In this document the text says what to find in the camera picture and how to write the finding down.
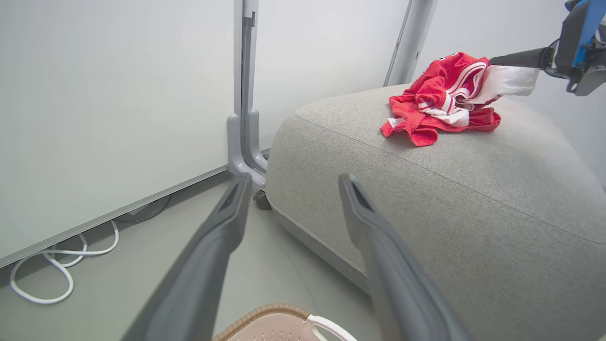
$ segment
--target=white cable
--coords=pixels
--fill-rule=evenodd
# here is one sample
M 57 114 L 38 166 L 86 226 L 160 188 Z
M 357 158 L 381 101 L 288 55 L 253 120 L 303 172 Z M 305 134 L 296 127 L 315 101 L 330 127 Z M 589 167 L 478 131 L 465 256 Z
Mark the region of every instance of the white cable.
M 22 260 L 18 261 L 17 264 L 15 264 L 15 267 L 10 272 L 10 287 L 13 288 L 13 290 L 15 290 L 15 292 L 19 296 L 23 297 L 24 299 L 26 299 L 28 301 L 34 302 L 34 303 L 52 304 L 52 303 L 58 303 L 58 302 L 63 301 L 74 290 L 74 279 L 72 278 L 72 275 L 70 274 L 70 272 L 67 271 L 67 268 L 78 264 L 82 260 L 82 258 L 84 258 L 84 256 L 86 256 L 86 255 L 106 254 L 106 253 L 110 252 L 111 250 L 113 250 L 116 247 L 116 245 L 118 245 L 118 240 L 119 240 L 118 227 L 116 226 L 116 223 L 113 220 L 112 220 L 112 227 L 114 229 L 115 240 L 114 240 L 114 243 L 105 250 L 88 251 L 88 243 L 86 242 L 86 239 L 84 238 L 84 236 L 82 234 L 79 234 L 78 237 L 80 237 L 80 240 L 82 241 L 82 251 L 57 250 L 57 249 L 55 249 L 55 247 L 57 247 L 57 245 L 53 245 L 50 249 L 38 251 L 29 257 L 23 258 Z M 63 294 L 55 299 L 39 299 L 37 297 L 33 297 L 32 295 L 28 294 L 27 292 L 21 290 L 21 288 L 19 288 L 17 286 L 17 282 L 15 281 L 15 277 L 17 275 L 17 270 L 19 269 L 19 267 L 21 267 L 21 265 L 26 260 L 32 258 L 33 256 L 42 255 L 42 254 L 52 265 L 54 265 L 55 267 L 57 267 L 57 269 L 59 269 L 61 272 L 63 272 L 63 275 L 67 279 L 67 283 L 69 285 L 65 294 Z M 73 260 L 69 263 L 62 264 L 55 259 L 54 254 L 77 255 L 78 258 L 76 258 L 75 260 Z

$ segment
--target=laundry basket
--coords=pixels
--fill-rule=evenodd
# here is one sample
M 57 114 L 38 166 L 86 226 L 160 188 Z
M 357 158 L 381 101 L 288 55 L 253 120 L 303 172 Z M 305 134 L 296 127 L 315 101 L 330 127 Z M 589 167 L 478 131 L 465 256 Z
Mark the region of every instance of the laundry basket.
M 326 341 L 326 329 L 342 341 L 356 341 L 336 323 L 288 304 L 264 305 L 246 314 L 212 341 Z

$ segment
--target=gray ottoman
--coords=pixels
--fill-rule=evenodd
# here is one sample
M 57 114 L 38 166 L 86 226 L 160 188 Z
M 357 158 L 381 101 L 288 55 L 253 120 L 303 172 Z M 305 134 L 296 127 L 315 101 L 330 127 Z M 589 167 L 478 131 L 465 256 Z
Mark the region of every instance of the gray ottoman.
M 367 290 L 340 213 L 337 178 L 349 172 L 478 340 L 603 336 L 606 195 L 560 131 L 503 98 L 494 132 L 414 147 L 379 131 L 406 88 L 309 104 L 282 125 L 266 186 L 280 222 Z

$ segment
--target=floor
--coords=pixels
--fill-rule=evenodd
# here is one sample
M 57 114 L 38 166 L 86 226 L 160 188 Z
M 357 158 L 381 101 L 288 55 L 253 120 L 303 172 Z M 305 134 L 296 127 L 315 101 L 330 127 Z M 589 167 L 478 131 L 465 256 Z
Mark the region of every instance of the floor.
M 176 193 L 157 217 L 119 224 L 116 249 L 69 269 L 75 289 L 61 303 L 43 306 L 22 299 L 8 285 L 10 267 L 0 269 L 0 341 L 120 340 L 232 179 L 227 172 L 215 175 Z M 113 243 L 109 223 L 85 236 L 90 250 Z M 71 245 L 78 247 L 73 240 L 63 246 Z M 42 256 L 22 266 L 18 283 L 42 298 L 67 288 Z M 269 303 L 289 303 L 326 317 L 359 341 L 381 339 L 369 296 L 284 230 L 271 211 L 253 206 L 244 240 L 230 257 L 214 334 Z

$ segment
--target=white basket handle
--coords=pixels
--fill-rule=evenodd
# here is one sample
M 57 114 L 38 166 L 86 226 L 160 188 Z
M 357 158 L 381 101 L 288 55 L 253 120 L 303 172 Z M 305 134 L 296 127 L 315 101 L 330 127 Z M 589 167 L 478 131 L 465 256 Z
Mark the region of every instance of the white basket handle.
M 317 327 L 322 327 L 327 331 L 330 331 L 334 336 L 338 337 L 341 341 L 357 341 L 356 338 L 351 336 L 345 329 L 341 328 L 335 322 L 332 322 L 329 319 L 325 319 L 321 316 L 309 315 L 307 317 L 306 323 L 311 323 L 311 331 L 320 341 L 327 341 L 322 334 L 318 331 Z

